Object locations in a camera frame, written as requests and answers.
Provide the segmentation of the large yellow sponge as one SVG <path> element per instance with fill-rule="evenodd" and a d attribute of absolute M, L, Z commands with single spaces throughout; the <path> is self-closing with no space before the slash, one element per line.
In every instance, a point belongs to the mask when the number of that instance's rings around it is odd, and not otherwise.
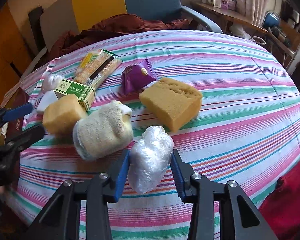
<path fill-rule="evenodd" d="M 139 95 L 141 103 L 172 132 L 198 115 L 202 98 L 199 90 L 169 77 L 162 77 Z"/>

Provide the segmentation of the wooden side shelf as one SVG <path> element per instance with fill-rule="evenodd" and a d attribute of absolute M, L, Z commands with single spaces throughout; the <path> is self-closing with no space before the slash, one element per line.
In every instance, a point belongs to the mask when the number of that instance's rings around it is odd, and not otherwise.
<path fill-rule="evenodd" d="M 232 10 L 215 8 L 209 4 L 201 2 L 191 2 L 191 5 L 196 9 L 205 10 L 214 15 L 217 15 L 226 21 L 238 23 L 250 29 L 254 29 L 255 31 L 266 34 L 286 55 L 290 56 L 293 60 L 295 59 L 296 52 L 292 51 L 287 46 L 285 46 L 277 37 L 273 35 L 269 28 L 266 30 L 262 27 L 259 27 L 258 25 L 253 24 L 246 17 Z"/>

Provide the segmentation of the maroon cloth on chair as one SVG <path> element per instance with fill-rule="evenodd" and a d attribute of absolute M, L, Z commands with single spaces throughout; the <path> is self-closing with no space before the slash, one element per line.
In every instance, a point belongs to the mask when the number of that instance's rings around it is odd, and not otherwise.
<path fill-rule="evenodd" d="M 51 61 L 93 43 L 128 34 L 147 31 L 185 30 L 189 28 L 189 20 L 173 20 L 171 22 L 147 21 L 133 14 L 119 14 L 106 18 L 88 30 L 76 35 L 73 31 L 63 33 L 52 46 L 47 60 Z"/>

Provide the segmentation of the clear plastic bag ball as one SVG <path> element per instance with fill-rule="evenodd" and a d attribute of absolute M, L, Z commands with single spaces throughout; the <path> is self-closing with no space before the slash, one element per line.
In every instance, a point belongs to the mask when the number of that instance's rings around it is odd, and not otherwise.
<path fill-rule="evenodd" d="M 148 127 L 129 152 L 128 182 L 138 194 L 154 190 L 164 177 L 174 148 L 162 126 Z"/>

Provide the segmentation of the green cracker packet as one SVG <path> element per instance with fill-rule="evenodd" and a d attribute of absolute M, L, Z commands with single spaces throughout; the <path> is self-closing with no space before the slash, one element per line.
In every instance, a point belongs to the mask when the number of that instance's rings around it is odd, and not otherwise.
<path fill-rule="evenodd" d="M 121 63 L 122 60 L 111 51 L 105 49 L 92 50 L 85 55 L 76 69 L 74 81 L 97 90 Z"/>

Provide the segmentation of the cream rolled sock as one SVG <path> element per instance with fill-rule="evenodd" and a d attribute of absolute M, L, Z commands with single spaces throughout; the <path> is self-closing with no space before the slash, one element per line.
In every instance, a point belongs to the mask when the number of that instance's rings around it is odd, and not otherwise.
<path fill-rule="evenodd" d="M 113 100 L 79 120 L 72 138 L 81 158 L 100 159 L 128 146 L 133 140 L 132 112 L 127 105 Z"/>

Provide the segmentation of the pink box on shelf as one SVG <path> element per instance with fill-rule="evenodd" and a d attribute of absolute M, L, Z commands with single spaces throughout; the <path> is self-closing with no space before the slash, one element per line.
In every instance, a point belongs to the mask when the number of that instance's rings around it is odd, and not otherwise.
<path fill-rule="evenodd" d="M 221 0 L 221 9 L 236 10 L 236 2 L 233 0 Z"/>

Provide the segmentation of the yellow sponge block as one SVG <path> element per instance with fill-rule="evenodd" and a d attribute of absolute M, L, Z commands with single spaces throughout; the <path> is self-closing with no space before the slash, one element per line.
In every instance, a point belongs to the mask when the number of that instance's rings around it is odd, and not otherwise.
<path fill-rule="evenodd" d="M 48 105 L 43 115 L 43 126 L 51 134 L 69 135 L 75 124 L 87 116 L 77 96 L 69 94 Z"/>

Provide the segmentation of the tricolour chair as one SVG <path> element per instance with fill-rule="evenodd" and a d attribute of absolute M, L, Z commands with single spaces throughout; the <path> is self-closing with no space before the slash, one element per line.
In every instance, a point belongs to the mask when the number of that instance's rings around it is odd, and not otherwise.
<path fill-rule="evenodd" d="M 34 9 L 33 14 L 45 44 L 31 62 L 31 70 L 42 66 L 44 55 L 66 31 L 79 34 L 101 20 L 119 14 L 133 14 L 143 20 L 162 22 L 179 20 L 185 14 L 208 31 L 222 32 L 215 22 L 181 5 L 180 0 L 57 0 L 47 9 Z"/>

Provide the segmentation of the green white small box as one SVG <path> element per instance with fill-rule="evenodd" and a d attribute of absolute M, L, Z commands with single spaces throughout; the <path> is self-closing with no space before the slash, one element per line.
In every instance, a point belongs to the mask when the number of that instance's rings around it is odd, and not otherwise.
<path fill-rule="evenodd" d="M 79 104 L 89 111 L 95 101 L 95 90 L 91 86 L 77 83 L 71 80 L 63 79 L 54 89 L 58 99 L 63 96 L 74 94 L 77 97 Z"/>

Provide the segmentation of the white soap bar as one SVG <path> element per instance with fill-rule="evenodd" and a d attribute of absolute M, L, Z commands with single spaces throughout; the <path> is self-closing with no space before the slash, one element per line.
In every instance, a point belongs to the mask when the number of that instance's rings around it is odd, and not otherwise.
<path fill-rule="evenodd" d="M 38 107 L 37 107 L 37 113 L 38 114 L 44 114 L 44 111 L 46 110 L 46 108 L 54 103 L 58 101 L 58 98 L 55 94 L 55 92 L 53 90 L 47 91 L 43 97 L 41 98 Z"/>

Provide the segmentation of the purple snack packet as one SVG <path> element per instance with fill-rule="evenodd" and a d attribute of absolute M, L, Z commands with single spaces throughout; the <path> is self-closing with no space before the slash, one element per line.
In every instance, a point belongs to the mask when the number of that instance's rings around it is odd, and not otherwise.
<path fill-rule="evenodd" d="M 149 59 L 145 58 L 124 69 L 121 74 L 121 92 L 123 95 L 137 92 L 154 81 L 158 81 L 158 77 Z"/>

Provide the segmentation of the red cloth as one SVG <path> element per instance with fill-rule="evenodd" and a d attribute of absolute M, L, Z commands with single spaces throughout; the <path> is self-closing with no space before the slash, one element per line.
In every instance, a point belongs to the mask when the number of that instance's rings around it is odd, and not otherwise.
<path fill-rule="evenodd" d="M 300 160 L 259 207 L 278 239 L 300 239 Z"/>

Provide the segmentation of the wooden wardrobe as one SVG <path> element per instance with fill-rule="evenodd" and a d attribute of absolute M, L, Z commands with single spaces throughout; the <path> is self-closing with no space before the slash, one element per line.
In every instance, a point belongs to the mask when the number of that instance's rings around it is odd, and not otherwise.
<path fill-rule="evenodd" d="M 30 49 L 6 3 L 0 10 L 0 104 L 31 62 Z"/>

